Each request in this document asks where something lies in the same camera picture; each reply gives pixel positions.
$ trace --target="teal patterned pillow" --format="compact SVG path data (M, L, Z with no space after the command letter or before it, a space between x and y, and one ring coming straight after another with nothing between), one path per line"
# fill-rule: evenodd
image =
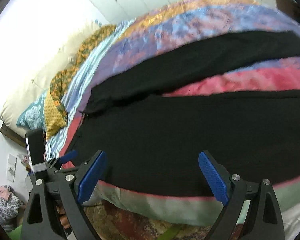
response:
M43 107L47 91L43 92L39 98L31 103L28 108L19 116L18 127L25 127L30 130L45 128Z

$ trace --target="metal screw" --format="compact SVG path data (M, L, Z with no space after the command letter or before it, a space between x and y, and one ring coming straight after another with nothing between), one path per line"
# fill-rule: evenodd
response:
M263 180L263 183L266 184L266 185L270 185L269 179L264 179L264 180Z
M74 176L72 174L69 174L66 176L66 181L71 181L73 180Z
M233 174L233 175L231 176L231 178L232 178L233 180L235 180L235 181L240 180L240 176L239 176L238 174Z
M40 186L42 184L43 180L42 179L37 179L37 181L35 182L35 184L37 186Z

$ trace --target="wooden bed frame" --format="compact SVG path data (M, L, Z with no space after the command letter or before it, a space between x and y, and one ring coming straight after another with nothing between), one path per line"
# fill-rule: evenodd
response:
M20 145L24 148L26 147L26 139L22 138L20 135L18 135L14 131L12 131L8 126L6 126L6 124L4 122L2 122L0 132L4 136L8 137L9 139L11 139L15 143L17 143L18 145Z

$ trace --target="patterned rug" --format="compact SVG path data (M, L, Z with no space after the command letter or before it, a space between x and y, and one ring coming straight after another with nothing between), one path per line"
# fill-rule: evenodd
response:
M169 237L162 234L172 226L171 223L122 210L108 201L86 207L85 212L103 240L156 240L159 236L169 240L202 240L211 228L180 225L178 233ZM238 239L241 229L242 225L236 227L231 240Z

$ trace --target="white pillow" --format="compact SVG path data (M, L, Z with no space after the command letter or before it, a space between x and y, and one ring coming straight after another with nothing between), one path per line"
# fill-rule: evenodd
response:
M19 116L44 90L50 87L50 81L56 73L75 60L74 57L81 43L99 28L95 22L86 23L81 30L72 34L63 46L60 46L58 53L33 78L24 81L8 96L0 113L0 119L6 126L25 137L27 130L16 126Z

